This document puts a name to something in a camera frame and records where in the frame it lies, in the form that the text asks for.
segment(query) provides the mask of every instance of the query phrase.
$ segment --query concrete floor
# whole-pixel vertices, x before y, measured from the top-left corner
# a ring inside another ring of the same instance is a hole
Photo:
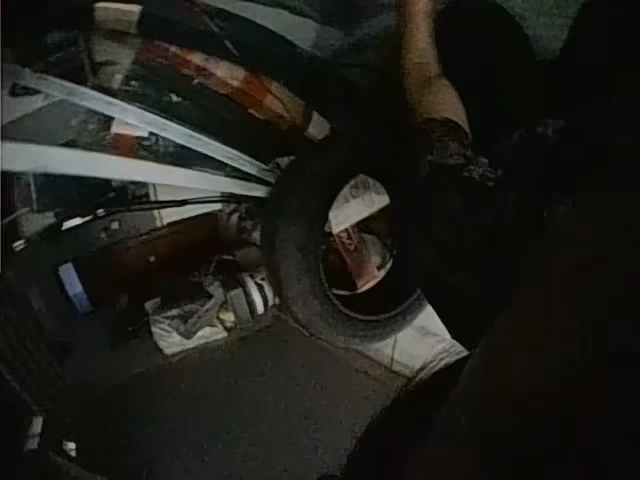
[[[313,479],[401,383],[278,322],[94,396],[78,460],[114,479]]]

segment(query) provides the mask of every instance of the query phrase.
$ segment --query person's arm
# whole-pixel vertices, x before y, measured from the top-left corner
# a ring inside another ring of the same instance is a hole
[[[442,72],[435,40],[435,0],[404,0],[402,66],[407,99],[418,121],[451,119],[469,132],[467,114]]]

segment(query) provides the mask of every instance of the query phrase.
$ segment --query dark sleeve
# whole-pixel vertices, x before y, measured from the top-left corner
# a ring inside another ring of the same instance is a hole
[[[510,219],[500,174],[474,154],[452,120],[413,133],[402,172],[398,226],[416,282],[452,336],[473,347],[503,304],[511,263]]]

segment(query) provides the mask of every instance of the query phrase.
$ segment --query metal rod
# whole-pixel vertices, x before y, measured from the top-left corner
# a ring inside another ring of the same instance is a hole
[[[266,197],[271,189],[257,183],[147,160],[11,141],[2,142],[2,170],[159,183],[251,197]]]
[[[137,125],[269,182],[276,179],[275,173],[257,160],[154,113],[90,88],[35,73],[18,65],[6,65],[3,68],[16,83]]]

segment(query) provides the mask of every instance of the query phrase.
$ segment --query tire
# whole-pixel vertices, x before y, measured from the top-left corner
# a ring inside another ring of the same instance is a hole
[[[379,181],[391,199],[393,158],[370,144],[332,139],[296,159],[278,179],[267,202],[262,245],[270,281],[286,313],[309,333],[340,346],[381,342],[397,334],[426,307],[406,275],[410,258],[397,252],[390,270],[371,289],[338,300],[321,265],[324,228],[340,191],[358,174]]]

